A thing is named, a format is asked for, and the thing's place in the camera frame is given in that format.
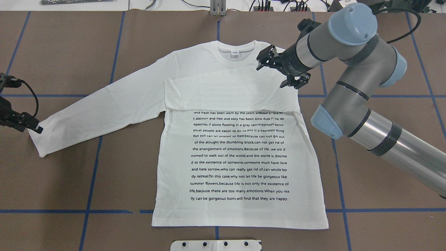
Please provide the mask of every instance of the white t-shirt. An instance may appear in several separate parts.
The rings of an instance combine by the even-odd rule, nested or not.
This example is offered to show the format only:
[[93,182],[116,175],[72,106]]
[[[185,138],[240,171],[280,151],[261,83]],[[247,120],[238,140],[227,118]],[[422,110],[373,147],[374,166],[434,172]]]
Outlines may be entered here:
[[328,228],[297,91],[279,88],[276,70],[256,71],[268,45],[174,51],[29,133],[44,157],[166,111],[153,226]]

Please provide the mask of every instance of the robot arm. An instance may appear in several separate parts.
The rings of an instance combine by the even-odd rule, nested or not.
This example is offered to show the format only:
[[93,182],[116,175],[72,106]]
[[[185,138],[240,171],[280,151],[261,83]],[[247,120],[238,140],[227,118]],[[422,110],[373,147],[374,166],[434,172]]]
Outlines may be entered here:
[[258,69],[276,68],[287,76],[281,87],[298,89],[310,69],[342,60],[347,68],[311,118],[313,126],[333,139],[353,139],[446,199],[446,154],[366,106],[378,87],[393,85],[406,70],[405,59],[376,34],[370,8],[351,4],[324,24],[304,20],[299,26],[298,41],[281,54],[274,46],[263,50]]

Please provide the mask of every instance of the shirt sleeve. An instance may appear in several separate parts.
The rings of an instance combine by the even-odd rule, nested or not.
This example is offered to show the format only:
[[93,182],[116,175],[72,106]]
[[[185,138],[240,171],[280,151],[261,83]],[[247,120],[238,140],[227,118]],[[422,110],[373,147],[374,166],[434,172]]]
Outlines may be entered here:
[[28,130],[40,157],[165,111],[163,79],[179,71],[173,52],[51,115],[42,134]]

